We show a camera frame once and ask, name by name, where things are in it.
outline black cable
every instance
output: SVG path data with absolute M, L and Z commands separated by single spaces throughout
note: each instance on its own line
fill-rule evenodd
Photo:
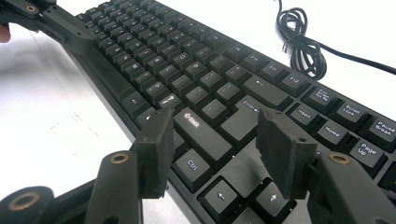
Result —
M 393 67 L 345 54 L 304 36 L 308 27 L 308 18 L 306 17 L 305 11 L 299 7 L 282 11 L 282 1 L 278 0 L 278 2 L 279 11 L 276 17 L 276 25 L 281 35 L 286 39 L 285 45 L 283 46 L 285 52 L 287 52 L 288 46 L 292 48 L 290 60 L 291 68 L 315 80 L 320 80 L 327 71 L 326 60 L 320 52 L 321 49 L 325 49 L 339 57 L 357 63 L 363 63 L 396 75 L 396 69 Z M 290 23 L 294 23 L 295 27 L 290 27 Z

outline keyboard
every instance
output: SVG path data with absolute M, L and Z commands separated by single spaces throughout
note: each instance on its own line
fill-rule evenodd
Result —
M 309 221 L 306 200 L 284 200 L 262 165 L 262 107 L 396 192 L 394 120 L 159 2 L 115 0 L 77 18 L 96 49 L 75 58 L 128 132 L 137 135 L 155 110 L 174 109 L 169 181 L 200 222 Z

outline arrow key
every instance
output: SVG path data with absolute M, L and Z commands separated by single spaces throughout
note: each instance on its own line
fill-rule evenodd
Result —
M 223 223 L 238 205 L 238 195 L 223 180 L 203 194 L 200 198 L 202 206 L 218 223 Z

